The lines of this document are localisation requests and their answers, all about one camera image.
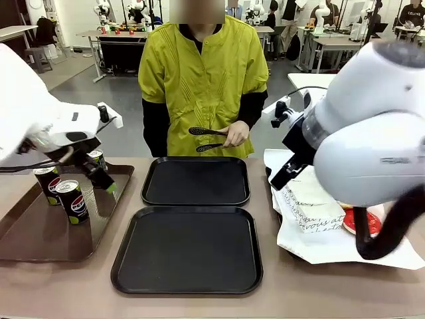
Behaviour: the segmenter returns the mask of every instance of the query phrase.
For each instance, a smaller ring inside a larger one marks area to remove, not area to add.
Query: white robot
[[[250,6],[246,10],[246,23],[253,26],[260,25],[260,17],[264,13],[263,0],[251,0]]]
[[[320,0],[319,9],[316,10],[317,24],[314,30],[315,34],[320,35],[323,33],[323,25],[325,23],[325,19],[323,17],[326,17],[330,14],[331,14],[331,9],[327,7],[326,0]]]
[[[324,92],[319,101],[307,93],[302,113],[283,105],[276,114],[274,121],[289,120],[283,143],[294,156],[271,183],[281,189],[314,165],[323,188],[356,207],[360,255],[379,259],[425,211],[425,52],[409,43],[368,43]],[[371,239],[364,207],[397,199]]]
[[[375,9],[375,1],[366,0],[363,10],[360,13],[361,23],[353,23],[351,28],[350,40],[352,41],[361,41],[366,35],[367,27],[369,23],[370,16]]]
[[[0,79],[0,162],[23,145],[31,146],[56,165],[74,164],[104,189],[113,186],[111,177],[86,153],[100,144],[99,119],[120,127],[119,114],[104,104],[107,112],[58,101],[5,45],[0,45]],[[303,112],[278,103],[276,111],[281,112],[276,112],[275,121],[288,120],[283,143],[294,156],[273,172],[272,185],[281,189],[307,165],[314,165],[323,188],[336,200],[355,206],[360,255],[365,259],[387,255],[424,212],[424,92],[424,51],[405,42],[367,44],[343,67],[322,99],[313,101],[305,94]],[[387,201],[397,202],[372,239],[366,209],[358,207]]]
[[[131,4],[127,6],[128,19],[134,23],[141,23],[144,19],[148,31],[152,31],[151,17],[149,16],[149,9],[144,0],[131,0]]]
[[[93,8],[93,11],[99,17],[100,24],[105,25],[108,22],[115,22],[110,20],[111,5],[108,0],[96,0],[96,2],[98,5]]]
[[[7,74],[20,74],[6,79]],[[113,179],[88,155],[100,145],[100,121],[116,128],[122,117],[104,103],[69,104],[50,95],[39,76],[9,47],[0,44],[0,163],[15,152],[35,149],[50,161],[25,167],[0,167],[0,173],[53,165],[75,165],[92,181],[113,191]]]

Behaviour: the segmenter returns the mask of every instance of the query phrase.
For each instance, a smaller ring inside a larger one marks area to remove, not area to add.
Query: tongs
[[[200,128],[200,127],[197,127],[197,126],[189,128],[189,133],[192,134],[192,135],[195,135],[195,136],[200,136],[200,135],[227,136],[226,133],[209,130],[208,128]],[[197,147],[197,152],[203,153],[205,151],[211,150],[212,148],[219,148],[220,146],[223,146],[223,143],[201,145],[201,146]]]

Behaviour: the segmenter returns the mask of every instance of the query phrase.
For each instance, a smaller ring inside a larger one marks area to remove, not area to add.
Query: pepsi can
[[[56,192],[56,186],[60,183],[58,170],[53,167],[34,169],[33,173],[46,195],[49,205],[60,205],[60,199]]]
[[[88,219],[86,202],[77,181],[60,182],[56,186],[56,192],[59,194],[60,201],[71,224],[78,225]]]
[[[92,152],[88,154],[96,163],[99,164],[101,168],[104,169],[104,171],[107,171],[108,168],[106,167],[105,157],[102,150],[95,149]],[[96,184],[96,182],[92,181],[92,185],[94,188],[101,188],[99,185]]]

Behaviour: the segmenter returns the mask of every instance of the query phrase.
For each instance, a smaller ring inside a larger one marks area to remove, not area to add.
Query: pepsi logo
[[[78,196],[71,204],[71,210],[78,215],[83,214],[86,211],[86,203],[82,195]]]
[[[56,185],[60,183],[60,177],[56,177],[48,184],[48,190],[54,194],[56,194]]]

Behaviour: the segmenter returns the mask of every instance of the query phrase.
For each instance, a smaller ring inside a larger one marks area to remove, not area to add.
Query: brown tray
[[[89,179],[66,167],[62,180],[76,179],[86,202],[89,220],[71,225],[62,206],[50,206],[38,183],[0,221],[0,260],[82,261],[98,248],[134,167],[108,163],[108,173],[117,184],[112,194],[93,189]]]

